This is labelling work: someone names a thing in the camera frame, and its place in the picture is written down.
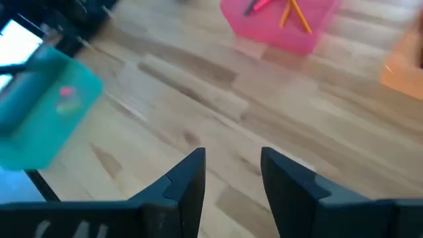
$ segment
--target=teal plastic container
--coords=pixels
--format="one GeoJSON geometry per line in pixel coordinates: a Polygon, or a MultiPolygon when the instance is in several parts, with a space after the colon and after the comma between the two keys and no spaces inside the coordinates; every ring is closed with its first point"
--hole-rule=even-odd
{"type": "Polygon", "coordinates": [[[0,139],[0,166],[4,169],[46,168],[102,91],[101,80],[77,60],[51,47],[39,50],[37,60],[29,61],[28,73],[19,77],[56,80],[11,136],[0,139]],[[66,114],[57,111],[63,86],[74,87],[79,102],[66,114]]]}

